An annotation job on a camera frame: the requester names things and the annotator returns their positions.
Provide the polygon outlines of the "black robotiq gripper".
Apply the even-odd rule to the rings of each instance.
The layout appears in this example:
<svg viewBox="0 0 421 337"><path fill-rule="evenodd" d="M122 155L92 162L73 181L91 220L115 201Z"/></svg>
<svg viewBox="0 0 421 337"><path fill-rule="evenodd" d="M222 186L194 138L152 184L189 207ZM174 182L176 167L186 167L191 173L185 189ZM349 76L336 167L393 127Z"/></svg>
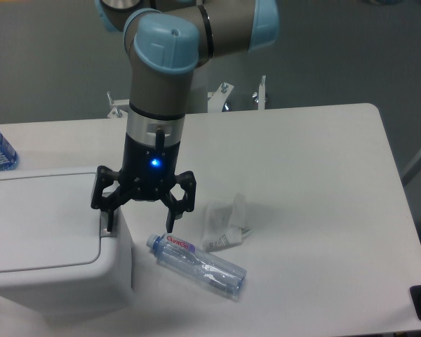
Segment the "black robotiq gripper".
<svg viewBox="0 0 421 337"><path fill-rule="evenodd" d="M138 201L161 200L168 208L166 231L172 232L174 223L184 212L195 207L196 179L192 171L175 175L180 144L176 143L158 151L153 146L141 144L129 135L123 147L123 162L119 172L106 166L97 167L91 208L107 214L107 231L114 227L114 212L130 199ZM105 195L105 189L115 182L115 191ZM176 199L171 190L179 185L184 194Z"/></svg>

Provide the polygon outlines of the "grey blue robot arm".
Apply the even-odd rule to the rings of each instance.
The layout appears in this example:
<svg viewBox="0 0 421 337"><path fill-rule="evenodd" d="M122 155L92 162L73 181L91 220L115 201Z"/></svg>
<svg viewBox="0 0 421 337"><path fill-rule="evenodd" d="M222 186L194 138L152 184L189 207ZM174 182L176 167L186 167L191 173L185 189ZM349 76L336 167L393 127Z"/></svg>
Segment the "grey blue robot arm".
<svg viewBox="0 0 421 337"><path fill-rule="evenodd" d="M104 26L123 34L132 69L122 167L99 166L91 206L107 231L126 202L162 201L167 232L193 211L196 180L176 173L194 71L209 60L273 44L275 1L96 1Z"/></svg>

